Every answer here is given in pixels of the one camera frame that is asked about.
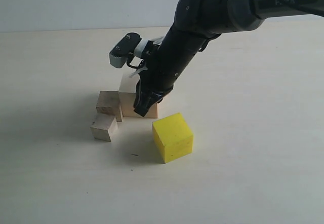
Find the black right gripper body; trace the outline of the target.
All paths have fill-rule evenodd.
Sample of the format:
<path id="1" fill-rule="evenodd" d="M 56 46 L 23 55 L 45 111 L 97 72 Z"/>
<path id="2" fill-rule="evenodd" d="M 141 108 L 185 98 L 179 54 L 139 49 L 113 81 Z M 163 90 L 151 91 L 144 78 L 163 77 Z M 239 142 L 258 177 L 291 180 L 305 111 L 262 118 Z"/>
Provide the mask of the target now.
<path id="1" fill-rule="evenodd" d="M 140 73 L 136 96 L 149 91 L 168 95 L 185 67 L 203 45 L 203 35 L 178 29 L 174 24 L 165 35 L 159 48 L 146 61 L 147 70 Z"/>

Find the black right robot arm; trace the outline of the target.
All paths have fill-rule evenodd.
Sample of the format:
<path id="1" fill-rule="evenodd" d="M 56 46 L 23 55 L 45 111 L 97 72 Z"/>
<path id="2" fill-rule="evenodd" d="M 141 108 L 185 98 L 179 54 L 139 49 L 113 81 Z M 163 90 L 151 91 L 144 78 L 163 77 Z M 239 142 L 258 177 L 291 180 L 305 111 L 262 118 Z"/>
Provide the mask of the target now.
<path id="1" fill-rule="evenodd" d="M 171 92 L 198 52 L 225 33 L 252 31 L 267 19 L 304 14 L 323 15 L 323 0 L 179 0 L 174 22 L 161 41 L 138 39 L 141 59 L 135 113 L 149 109 Z"/>

